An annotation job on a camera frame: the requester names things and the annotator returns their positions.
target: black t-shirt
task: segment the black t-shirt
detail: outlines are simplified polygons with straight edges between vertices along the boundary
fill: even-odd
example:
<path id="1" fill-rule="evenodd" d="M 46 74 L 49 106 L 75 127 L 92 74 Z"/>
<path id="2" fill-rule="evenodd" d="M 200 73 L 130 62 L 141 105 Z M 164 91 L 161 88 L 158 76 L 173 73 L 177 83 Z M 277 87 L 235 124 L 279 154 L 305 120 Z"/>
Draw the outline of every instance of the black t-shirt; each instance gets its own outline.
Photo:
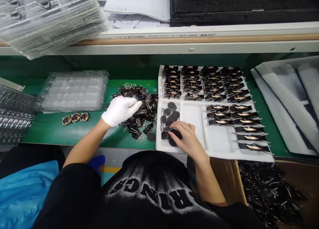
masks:
<path id="1" fill-rule="evenodd" d="M 190 189 L 185 166 L 145 151 L 127 158 L 103 187 L 87 164 L 67 165 L 54 179 L 33 228 L 265 228 L 248 207 L 218 207 Z"/>

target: gloved hand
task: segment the gloved hand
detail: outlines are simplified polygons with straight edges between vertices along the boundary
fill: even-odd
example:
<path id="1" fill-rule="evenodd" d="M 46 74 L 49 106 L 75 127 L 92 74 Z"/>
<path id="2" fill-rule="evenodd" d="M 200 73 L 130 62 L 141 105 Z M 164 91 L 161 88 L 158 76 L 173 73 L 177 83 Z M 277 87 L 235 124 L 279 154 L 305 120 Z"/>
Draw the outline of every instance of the gloved hand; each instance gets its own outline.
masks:
<path id="1" fill-rule="evenodd" d="M 118 96 L 114 98 L 101 118 L 111 127 L 115 127 L 131 117 L 142 105 L 135 98 Z"/>

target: white paper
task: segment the white paper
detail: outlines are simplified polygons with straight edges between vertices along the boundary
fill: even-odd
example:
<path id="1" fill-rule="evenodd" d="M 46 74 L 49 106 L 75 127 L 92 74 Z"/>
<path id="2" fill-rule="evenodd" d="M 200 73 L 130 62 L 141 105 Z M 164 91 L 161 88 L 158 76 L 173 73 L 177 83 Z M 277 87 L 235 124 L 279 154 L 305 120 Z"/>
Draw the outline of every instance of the white paper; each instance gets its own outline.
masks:
<path id="1" fill-rule="evenodd" d="M 107 0 L 104 11 L 142 14 L 164 22 L 170 19 L 169 0 Z"/>
<path id="2" fill-rule="evenodd" d="M 161 22 L 160 23 L 160 27 L 169 27 L 169 23 L 164 23 L 164 22 Z"/>
<path id="3" fill-rule="evenodd" d="M 142 19 L 141 14 L 132 14 L 132 15 L 122 15 L 118 20 L 116 20 L 113 26 L 121 29 L 134 28 L 137 23 Z"/>
<path id="4" fill-rule="evenodd" d="M 158 28 L 160 20 L 151 18 L 149 16 L 143 16 L 135 28 Z"/>

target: stack of plastic trays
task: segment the stack of plastic trays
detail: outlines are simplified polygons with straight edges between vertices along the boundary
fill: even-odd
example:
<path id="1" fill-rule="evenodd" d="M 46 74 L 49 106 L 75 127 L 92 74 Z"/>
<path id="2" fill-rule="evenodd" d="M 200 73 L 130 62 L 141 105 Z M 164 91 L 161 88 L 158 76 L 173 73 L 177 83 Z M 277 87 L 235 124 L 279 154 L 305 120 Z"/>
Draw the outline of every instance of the stack of plastic trays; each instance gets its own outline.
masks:
<path id="1" fill-rule="evenodd" d="M 0 147 L 13 147 L 41 107 L 37 97 L 0 85 Z"/>
<path id="2" fill-rule="evenodd" d="M 105 30 L 97 0 L 0 0 L 0 38 L 28 59 Z"/>
<path id="3" fill-rule="evenodd" d="M 51 72 L 39 94 L 42 111 L 101 110 L 108 79 L 106 70 Z"/>

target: green workbench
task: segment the green workbench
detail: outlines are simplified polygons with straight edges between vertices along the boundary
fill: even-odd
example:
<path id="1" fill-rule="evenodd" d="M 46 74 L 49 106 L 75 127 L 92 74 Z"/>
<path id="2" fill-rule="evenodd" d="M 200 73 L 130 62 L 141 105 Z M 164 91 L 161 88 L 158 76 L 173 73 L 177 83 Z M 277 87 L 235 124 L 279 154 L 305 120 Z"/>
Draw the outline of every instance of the green workbench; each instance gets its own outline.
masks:
<path id="1" fill-rule="evenodd" d="M 313 158 L 288 151 L 283 138 L 272 118 L 267 104 L 253 79 L 250 69 L 263 61 L 277 60 L 292 55 L 283 54 L 194 54 L 194 55 L 92 55 L 92 56 L 44 56 L 29 61 L 23 57 L 0 58 L 0 77 L 20 85 L 26 85 L 24 92 L 37 95 L 51 71 L 102 70 L 110 74 L 104 108 L 110 96 L 118 92 L 118 87 L 125 83 L 142 84 L 150 92 L 157 88 L 160 64 L 172 65 L 219 65 L 239 66 L 246 77 L 247 85 L 253 95 L 255 107 L 262 118 L 261 123 L 268 133 L 271 151 L 278 157 Z M 23 138 L 24 143 L 75 145 L 100 119 L 101 112 L 90 112 L 87 122 L 62 125 L 61 119 L 70 113 L 38 113 L 31 127 Z M 109 130 L 101 147 L 155 149 L 155 142 L 134 140 L 123 127 Z"/>
<path id="2" fill-rule="evenodd" d="M 39 143 L 39 144 L 59 144 L 59 145 L 75 145 L 85 134 L 87 134 L 100 120 L 102 113 L 105 111 L 106 105 L 111 100 L 110 97 L 118 88 L 125 83 L 135 83 L 143 85 L 149 92 L 158 88 L 156 80 L 109 80 L 103 111 L 89 112 L 89 120 L 85 122 L 72 122 L 63 125 L 61 119 L 72 113 L 38 113 L 35 117 L 27 134 L 23 138 L 23 143 Z M 130 149 L 152 149 L 155 150 L 155 141 L 147 140 L 144 133 L 141 136 L 144 140 L 135 140 L 129 132 L 123 132 L 124 127 L 111 128 L 104 136 L 100 147 L 109 148 L 130 148 Z"/>

